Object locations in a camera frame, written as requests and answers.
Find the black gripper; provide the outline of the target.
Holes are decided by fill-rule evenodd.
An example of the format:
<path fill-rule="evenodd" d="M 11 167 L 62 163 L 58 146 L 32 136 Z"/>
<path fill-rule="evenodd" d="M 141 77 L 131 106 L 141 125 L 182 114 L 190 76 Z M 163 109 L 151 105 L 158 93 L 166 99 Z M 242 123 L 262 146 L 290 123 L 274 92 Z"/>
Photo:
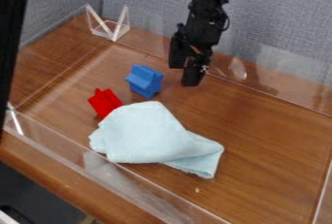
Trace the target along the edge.
<path fill-rule="evenodd" d="M 186 24 L 178 25 L 178 32 L 170 42 L 169 67 L 183 69 L 182 85 L 198 86 L 210 66 L 213 46 L 221 40 L 222 33 L 229 29 L 229 16 L 222 7 L 201 14 L 189 12 Z M 187 59 L 190 47 L 205 55 Z"/>

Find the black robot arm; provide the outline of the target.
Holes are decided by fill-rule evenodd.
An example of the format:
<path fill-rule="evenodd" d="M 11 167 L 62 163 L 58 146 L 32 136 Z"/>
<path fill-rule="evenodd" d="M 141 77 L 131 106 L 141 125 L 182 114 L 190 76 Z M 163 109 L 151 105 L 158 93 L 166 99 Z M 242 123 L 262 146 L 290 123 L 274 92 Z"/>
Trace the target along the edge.
<path fill-rule="evenodd" d="M 169 67 L 182 69 L 182 85 L 198 86 L 210 66 L 213 46 L 229 29 L 224 5 L 229 0 L 191 0 L 186 23 L 178 24 L 170 42 Z"/>

